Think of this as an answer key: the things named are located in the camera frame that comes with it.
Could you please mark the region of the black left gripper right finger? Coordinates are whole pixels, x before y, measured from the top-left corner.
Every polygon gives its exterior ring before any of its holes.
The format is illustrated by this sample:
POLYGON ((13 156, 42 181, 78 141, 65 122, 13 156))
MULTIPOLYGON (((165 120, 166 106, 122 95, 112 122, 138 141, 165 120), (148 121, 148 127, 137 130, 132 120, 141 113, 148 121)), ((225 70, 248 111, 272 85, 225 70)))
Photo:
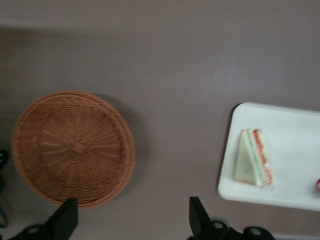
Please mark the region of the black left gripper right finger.
POLYGON ((248 226, 242 232, 232 228, 223 218, 211 218, 197 196, 189 198, 189 225, 192 231, 190 240, 273 240, 274 236, 266 229, 248 226))

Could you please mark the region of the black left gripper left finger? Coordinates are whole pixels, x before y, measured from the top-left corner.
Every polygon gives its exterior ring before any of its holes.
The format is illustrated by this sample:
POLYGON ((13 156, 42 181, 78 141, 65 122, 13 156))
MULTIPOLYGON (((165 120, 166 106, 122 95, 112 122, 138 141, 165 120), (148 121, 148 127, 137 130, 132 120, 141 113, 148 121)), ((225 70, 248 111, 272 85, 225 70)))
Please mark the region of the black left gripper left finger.
POLYGON ((24 228, 13 240, 69 240, 79 222, 78 199, 68 198, 43 224, 24 228))

